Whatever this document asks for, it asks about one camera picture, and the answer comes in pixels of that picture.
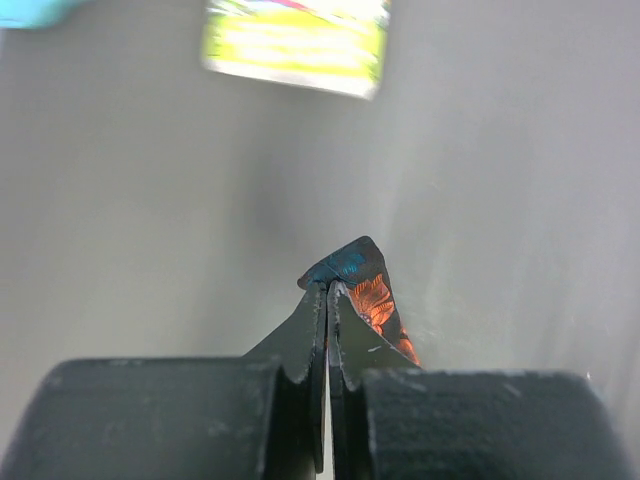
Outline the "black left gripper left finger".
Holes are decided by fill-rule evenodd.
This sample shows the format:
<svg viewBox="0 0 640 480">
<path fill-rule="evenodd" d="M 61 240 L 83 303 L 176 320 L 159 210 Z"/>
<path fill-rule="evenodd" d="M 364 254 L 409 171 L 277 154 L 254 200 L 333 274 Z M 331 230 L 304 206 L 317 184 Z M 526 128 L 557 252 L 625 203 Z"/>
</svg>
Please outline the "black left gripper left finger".
<svg viewBox="0 0 640 480">
<path fill-rule="evenodd" d="M 293 313 L 249 350 L 278 365 L 265 441 L 265 479 L 314 479 L 324 471 L 327 292 L 306 289 Z"/>
</svg>

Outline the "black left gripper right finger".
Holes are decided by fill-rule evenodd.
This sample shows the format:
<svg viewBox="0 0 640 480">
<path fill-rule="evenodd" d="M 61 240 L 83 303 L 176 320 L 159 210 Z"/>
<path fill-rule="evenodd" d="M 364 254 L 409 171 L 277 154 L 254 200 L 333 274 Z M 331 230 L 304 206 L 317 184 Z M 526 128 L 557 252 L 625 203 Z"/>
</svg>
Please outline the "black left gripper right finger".
<svg viewBox="0 0 640 480">
<path fill-rule="evenodd" d="M 413 368 L 415 364 L 357 314 L 340 282 L 329 287 L 327 314 L 334 477 L 371 479 L 362 374 L 367 369 Z"/>
</svg>

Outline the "dark orange floral tie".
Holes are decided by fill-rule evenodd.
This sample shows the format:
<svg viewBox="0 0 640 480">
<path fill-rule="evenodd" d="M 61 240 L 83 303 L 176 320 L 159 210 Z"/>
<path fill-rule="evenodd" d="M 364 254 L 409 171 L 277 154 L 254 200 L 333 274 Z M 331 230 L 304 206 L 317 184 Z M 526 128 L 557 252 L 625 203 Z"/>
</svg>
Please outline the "dark orange floral tie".
<svg viewBox="0 0 640 480">
<path fill-rule="evenodd" d="M 313 264 L 297 280 L 306 290 L 314 283 L 342 286 L 355 312 L 414 365 L 421 364 L 401 321 L 385 259 L 369 236 L 361 236 Z"/>
</svg>

